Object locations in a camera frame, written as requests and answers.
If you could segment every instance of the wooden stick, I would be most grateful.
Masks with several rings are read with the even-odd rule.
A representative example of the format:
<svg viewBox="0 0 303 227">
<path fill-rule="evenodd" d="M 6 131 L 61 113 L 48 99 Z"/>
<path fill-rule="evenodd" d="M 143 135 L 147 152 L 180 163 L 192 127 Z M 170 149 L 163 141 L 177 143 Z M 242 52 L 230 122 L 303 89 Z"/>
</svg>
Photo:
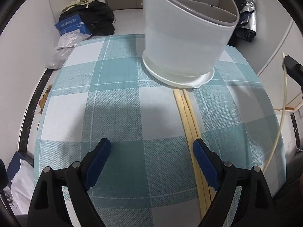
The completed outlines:
<svg viewBox="0 0 303 227">
<path fill-rule="evenodd" d="M 182 101 L 183 101 L 183 104 L 184 104 L 185 114 L 186 114 L 186 117 L 187 117 L 187 120 L 188 120 L 188 123 L 189 123 L 189 128 L 191 130 L 191 135 L 192 135 L 193 142 L 194 142 L 196 139 L 198 139 L 197 134 L 200 134 L 200 137 L 201 137 L 201 133 L 199 131 L 198 123 L 197 123 L 197 120 L 196 120 L 196 116 L 194 115 L 194 110 L 192 108 L 189 96 L 188 96 L 187 91 L 185 89 L 183 89 L 183 94 L 186 97 L 182 96 Z M 199 171 L 200 171 L 200 174 L 201 174 L 201 179 L 202 179 L 202 184 L 203 184 L 203 189 L 204 189 L 206 208 L 208 209 L 211 202 L 212 202 L 211 197 L 210 197 L 210 193 L 209 193 L 209 186 L 208 186 L 206 178 L 204 177 L 203 172 L 201 171 L 200 167 L 199 167 Z"/>
<path fill-rule="evenodd" d="M 210 193 L 210 198 L 214 199 L 215 195 L 216 195 L 216 192 L 215 192 L 215 189 L 213 187 L 209 187 L 209 193 Z"/>
<path fill-rule="evenodd" d="M 186 136 L 188 147 L 189 147 L 191 161 L 192 161 L 192 165 L 193 165 L 193 169 L 194 169 L 194 176 L 196 178 L 197 191 L 198 191 L 198 197 L 199 197 L 199 203 L 200 203 L 200 212 L 201 212 L 201 217 L 203 218 L 204 215 L 206 214 L 207 209 L 206 209 L 206 201 L 205 201 L 205 196 L 204 196 L 204 188 L 203 188 L 203 183 L 202 183 L 202 178 L 201 178 L 201 173 L 200 173 L 200 167 L 198 165 L 198 162 L 196 161 L 196 158 L 195 158 L 194 152 L 193 152 L 193 148 L 192 148 L 194 141 L 192 138 L 187 116 L 185 113 L 185 108 L 184 108 L 184 104 L 182 101 L 180 91 L 178 89 L 175 89 L 173 92 L 175 95 L 176 103 L 177 103 L 177 106 L 179 109 L 185 136 Z"/>
<path fill-rule="evenodd" d="M 198 136 L 198 138 L 202 138 L 201 137 L 201 132 L 200 132 L 200 129 L 199 129 L 199 125 L 198 125 L 198 122 L 197 122 L 197 119 L 196 119 L 196 115 L 194 114 L 194 109 L 192 108 L 191 101 L 190 101 L 190 98 L 189 98 L 189 95 L 188 95 L 186 89 L 183 89 L 183 94 L 184 94 L 186 103 L 188 105 L 188 108 L 190 110 L 190 113 L 191 113 L 191 116 L 192 116 L 192 119 L 193 119 L 193 122 L 194 122 L 194 126 L 196 128 L 197 136 Z M 211 201 L 213 201 L 213 199 L 216 195 L 216 192 L 215 192 L 213 187 L 209 187 L 209 193 L 210 193 Z"/>
<path fill-rule="evenodd" d="M 198 122 L 197 122 L 197 119 L 196 119 L 196 115 L 194 115 L 194 109 L 192 108 L 192 105 L 191 105 L 191 102 L 190 102 L 190 98 L 189 98 L 189 96 L 187 94 L 186 89 L 183 89 L 183 94 L 184 94 L 186 103 L 188 105 L 188 108 L 190 110 L 191 117 L 192 117 L 192 120 L 194 122 L 194 127 L 196 129 L 197 136 L 198 136 L 198 138 L 202 138 L 201 137 L 201 132 L 200 132 L 200 129 L 199 129 L 199 125 L 198 125 Z"/>
</svg>

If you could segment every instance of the blue gripper pad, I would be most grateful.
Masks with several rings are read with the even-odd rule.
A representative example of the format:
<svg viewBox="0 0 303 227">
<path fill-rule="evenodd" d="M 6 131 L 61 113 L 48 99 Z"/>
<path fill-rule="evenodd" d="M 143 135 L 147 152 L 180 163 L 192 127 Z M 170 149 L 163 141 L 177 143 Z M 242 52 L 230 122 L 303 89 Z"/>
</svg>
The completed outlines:
<svg viewBox="0 0 303 227">
<path fill-rule="evenodd" d="M 83 185 L 83 188 L 85 190 L 88 191 L 90 187 L 93 187 L 96 184 L 101 174 L 101 171 L 105 165 L 105 162 L 109 157 L 111 149 L 112 149 L 111 142 L 107 139 L 106 142 L 101 147 L 101 149 L 99 150 L 99 152 L 97 153 L 97 155 L 94 157 L 88 169 L 86 170 L 85 183 Z"/>
<path fill-rule="evenodd" d="M 193 152 L 209 186 L 215 191 L 220 189 L 218 172 L 197 140 L 193 143 Z"/>
</svg>

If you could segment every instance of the table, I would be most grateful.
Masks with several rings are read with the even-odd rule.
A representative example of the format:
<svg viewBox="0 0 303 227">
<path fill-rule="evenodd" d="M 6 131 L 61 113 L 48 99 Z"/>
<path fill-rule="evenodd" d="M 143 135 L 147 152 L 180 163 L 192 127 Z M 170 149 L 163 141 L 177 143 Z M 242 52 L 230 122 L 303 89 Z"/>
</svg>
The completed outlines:
<svg viewBox="0 0 303 227">
<path fill-rule="evenodd" d="M 196 227 L 201 220 L 198 195 L 174 88 L 147 72 L 143 50 L 144 35 L 110 36 L 76 46 L 43 110 L 35 181 L 45 166 L 65 168 L 106 137 L 112 152 L 88 192 L 106 226 Z M 189 96 L 211 151 L 236 167 L 264 167 L 278 122 L 262 84 L 236 48 L 225 48 L 214 78 Z M 280 138 L 265 175 L 272 194 L 285 175 Z M 66 189 L 64 196 L 70 201 Z"/>
</svg>

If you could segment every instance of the dark blue box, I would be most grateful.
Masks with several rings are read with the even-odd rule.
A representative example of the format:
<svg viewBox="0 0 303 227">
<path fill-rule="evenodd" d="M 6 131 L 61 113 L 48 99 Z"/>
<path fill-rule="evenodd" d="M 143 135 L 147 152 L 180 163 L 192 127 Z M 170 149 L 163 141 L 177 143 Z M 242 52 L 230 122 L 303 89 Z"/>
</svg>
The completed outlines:
<svg viewBox="0 0 303 227">
<path fill-rule="evenodd" d="M 58 24 L 55 24 L 55 27 L 60 31 L 60 35 L 63 35 L 67 32 L 78 32 L 91 35 L 91 32 L 82 22 L 78 14 L 60 21 Z"/>
</svg>

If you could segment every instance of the plastic bag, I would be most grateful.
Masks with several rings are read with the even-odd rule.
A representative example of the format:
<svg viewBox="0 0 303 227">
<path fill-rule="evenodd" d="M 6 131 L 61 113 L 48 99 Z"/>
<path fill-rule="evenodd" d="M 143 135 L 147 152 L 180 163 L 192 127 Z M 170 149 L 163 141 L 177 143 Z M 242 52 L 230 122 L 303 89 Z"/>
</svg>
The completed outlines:
<svg viewBox="0 0 303 227">
<path fill-rule="evenodd" d="M 91 35 L 68 32 L 63 34 L 58 42 L 58 48 L 75 47 L 81 41 L 88 39 Z"/>
<path fill-rule="evenodd" d="M 53 56 L 51 61 L 46 64 L 45 68 L 48 69 L 61 69 L 64 62 L 67 60 L 69 55 L 72 53 L 74 48 L 62 48 Z"/>
<path fill-rule="evenodd" d="M 20 160 L 20 169 L 12 180 L 11 192 L 20 212 L 28 214 L 34 193 L 34 169 L 23 159 Z"/>
</svg>

